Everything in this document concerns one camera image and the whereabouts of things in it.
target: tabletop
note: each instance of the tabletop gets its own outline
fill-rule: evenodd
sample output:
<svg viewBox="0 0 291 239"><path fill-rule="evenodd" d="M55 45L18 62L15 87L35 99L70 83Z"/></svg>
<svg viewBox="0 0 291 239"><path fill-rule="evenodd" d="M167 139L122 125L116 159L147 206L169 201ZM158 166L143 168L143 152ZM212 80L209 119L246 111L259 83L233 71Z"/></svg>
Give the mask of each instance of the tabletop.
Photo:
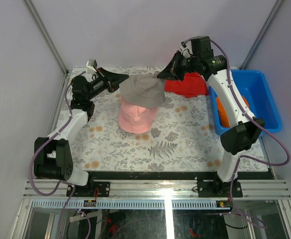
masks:
<svg viewBox="0 0 291 239"><path fill-rule="evenodd" d="M161 67L105 68L129 75L154 73ZM74 68L71 79L85 68ZM91 75L84 74L87 80ZM87 171L216 171L224 149L215 133L209 96L185 98L165 92L151 130L133 134L118 124L120 90L106 91L92 101L95 111L71 143L74 166ZM58 123L69 116L62 103ZM264 160L259 140L245 154ZM266 165L242 159L239 171L267 171Z"/></svg>

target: table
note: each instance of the table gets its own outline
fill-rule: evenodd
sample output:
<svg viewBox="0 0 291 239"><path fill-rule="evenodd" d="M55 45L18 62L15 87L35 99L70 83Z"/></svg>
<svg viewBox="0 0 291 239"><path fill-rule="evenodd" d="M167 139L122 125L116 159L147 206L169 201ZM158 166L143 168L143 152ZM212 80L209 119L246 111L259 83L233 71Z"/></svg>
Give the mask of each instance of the table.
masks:
<svg viewBox="0 0 291 239"><path fill-rule="evenodd" d="M105 68L129 75L154 73L161 67ZM74 68L71 79L85 68ZM84 74L88 80L91 75ZM74 166L87 171L216 171L224 149L215 133L209 96L185 98L165 93L152 128L144 134L123 131L118 124L120 90L93 99L94 115L71 144ZM62 103L57 125L69 112ZM246 153L264 160L259 140ZM243 159L239 171L267 171L266 165Z"/></svg>

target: floral tablecloth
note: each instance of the floral tablecloth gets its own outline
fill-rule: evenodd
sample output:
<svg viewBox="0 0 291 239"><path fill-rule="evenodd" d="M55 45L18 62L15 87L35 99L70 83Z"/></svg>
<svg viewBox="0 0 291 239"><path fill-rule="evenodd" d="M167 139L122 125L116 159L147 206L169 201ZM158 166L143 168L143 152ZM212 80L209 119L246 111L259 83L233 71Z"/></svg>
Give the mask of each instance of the floral tablecloth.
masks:
<svg viewBox="0 0 291 239"><path fill-rule="evenodd" d="M154 73L160 67L105 68L129 75ZM74 68L71 79L85 68ZM186 99L165 93L166 102L149 132L132 134L118 124L120 90L104 91L93 99L94 115L71 144L74 165L83 170L104 171L215 171L222 163L220 137L215 133L209 96ZM58 125L68 118L65 102ZM264 159L260 142L248 151ZM243 159L240 171L267 171L264 164Z"/></svg>

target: pink hat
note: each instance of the pink hat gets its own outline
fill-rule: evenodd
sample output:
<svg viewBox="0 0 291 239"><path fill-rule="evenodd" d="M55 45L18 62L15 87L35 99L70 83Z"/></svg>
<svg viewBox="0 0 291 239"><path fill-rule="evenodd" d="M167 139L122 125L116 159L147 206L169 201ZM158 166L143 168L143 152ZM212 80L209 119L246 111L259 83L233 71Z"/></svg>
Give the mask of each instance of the pink hat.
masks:
<svg viewBox="0 0 291 239"><path fill-rule="evenodd" d="M130 104L121 97L119 109L119 125L130 133L145 133L151 129L151 124L157 114L158 107L144 108Z"/></svg>

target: gray hat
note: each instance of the gray hat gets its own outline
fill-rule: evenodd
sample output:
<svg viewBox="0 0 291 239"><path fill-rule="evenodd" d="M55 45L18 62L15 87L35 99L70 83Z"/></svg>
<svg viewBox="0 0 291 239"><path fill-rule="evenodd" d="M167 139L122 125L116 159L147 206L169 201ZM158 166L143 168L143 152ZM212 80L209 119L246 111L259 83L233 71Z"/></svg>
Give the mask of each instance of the gray hat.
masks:
<svg viewBox="0 0 291 239"><path fill-rule="evenodd" d="M119 85L122 96L130 104L145 108L163 104L165 80L156 78L158 73L131 75Z"/></svg>

